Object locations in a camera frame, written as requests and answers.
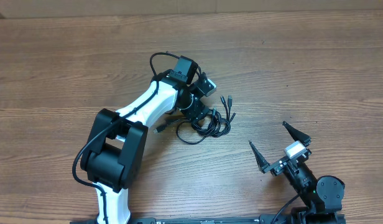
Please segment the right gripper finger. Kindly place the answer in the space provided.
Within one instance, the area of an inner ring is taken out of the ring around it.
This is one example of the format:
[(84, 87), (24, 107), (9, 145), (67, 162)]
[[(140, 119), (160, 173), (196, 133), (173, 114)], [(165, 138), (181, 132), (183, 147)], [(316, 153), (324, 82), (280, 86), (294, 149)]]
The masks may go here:
[(283, 121), (282, 125), (286, 128), (289, 135), (293, 138), (294, 141), (300, 141), (305, 147), (311, 144), (311, 137), (288, 124), (288, 122)]
[(266, 171), (266, 168), (268, 168), (270, 166), (270, 164), (267, 162), (267, 160), (264, 158), (264, 156), (258, 151), (258, 149), (256, 148), (256, 146), (252, 143), (252, 141), (249, 141), (249, 145), (255, 155), (255, 158), (256, 158), (256, 162), (257, 162), (257, 165), (259, 167), (259, 170), (265, 174), (267, 171)]

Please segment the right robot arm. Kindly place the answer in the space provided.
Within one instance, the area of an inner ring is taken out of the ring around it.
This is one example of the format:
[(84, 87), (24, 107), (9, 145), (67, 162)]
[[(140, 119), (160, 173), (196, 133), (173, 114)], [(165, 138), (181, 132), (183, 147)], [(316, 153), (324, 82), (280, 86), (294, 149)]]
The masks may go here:
[(316, 178), (306, 165), (311, 155), (309, 145), (311, 137), (288, 124), (282, 122), (294, 142), (284, 149), (284, 157), (274, 163), (269, 163), (249, 141), (259, 170), (273, 176), (283, 174), (296, 191), (296, 196), (290, 199), (275, 215), (261, 215), (260, 222), (268, 218), (269, 223), (345, 223), (342, 210), (344, 197), (344, 182), (332, 175)]

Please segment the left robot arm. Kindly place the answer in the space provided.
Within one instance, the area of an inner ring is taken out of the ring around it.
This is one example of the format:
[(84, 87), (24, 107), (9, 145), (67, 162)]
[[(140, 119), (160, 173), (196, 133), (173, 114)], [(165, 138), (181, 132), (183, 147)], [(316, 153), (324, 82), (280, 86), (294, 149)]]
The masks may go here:
[(99, 212), (90, 223), (130, 223), (128, 189), (140, 169), (148, 130), (163, 114), (179, 110), (193, 124), (208, 114), (200, 99), (216, 85), (192, 59), (176, 59), (175, 68), (154, 72), (149, 88), (130, 105), (96, 115), (72, 164), (73, 178), (98, 194)]

